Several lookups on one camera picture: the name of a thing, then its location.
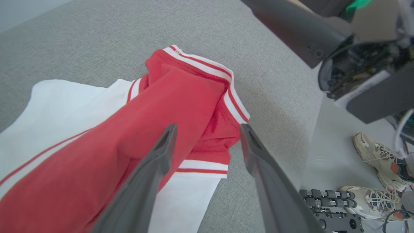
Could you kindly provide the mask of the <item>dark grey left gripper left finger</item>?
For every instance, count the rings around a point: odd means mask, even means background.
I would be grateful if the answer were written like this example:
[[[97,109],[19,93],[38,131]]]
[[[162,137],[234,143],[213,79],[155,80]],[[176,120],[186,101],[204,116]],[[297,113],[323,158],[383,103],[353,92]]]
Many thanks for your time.
[[[169,125],[133,170],[91,229],[92,233],[146,233],[161,179],[169,172],[177,125]]]

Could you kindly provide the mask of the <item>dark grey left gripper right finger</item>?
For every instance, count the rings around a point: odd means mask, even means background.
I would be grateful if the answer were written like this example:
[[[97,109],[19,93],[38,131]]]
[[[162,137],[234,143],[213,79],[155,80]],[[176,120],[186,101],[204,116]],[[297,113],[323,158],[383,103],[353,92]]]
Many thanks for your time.
[[[322,233],[323,229],[253,128],[241,124],[244,163],[255,179],[266,233]]]

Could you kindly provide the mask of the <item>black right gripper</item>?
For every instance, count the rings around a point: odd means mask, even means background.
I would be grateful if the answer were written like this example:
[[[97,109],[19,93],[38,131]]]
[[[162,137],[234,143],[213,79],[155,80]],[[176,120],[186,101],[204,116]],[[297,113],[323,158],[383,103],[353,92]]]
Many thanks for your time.
[[[353,34],[345,20],[322,17],[287,0],[243,3],[310,68],[315,68]]]

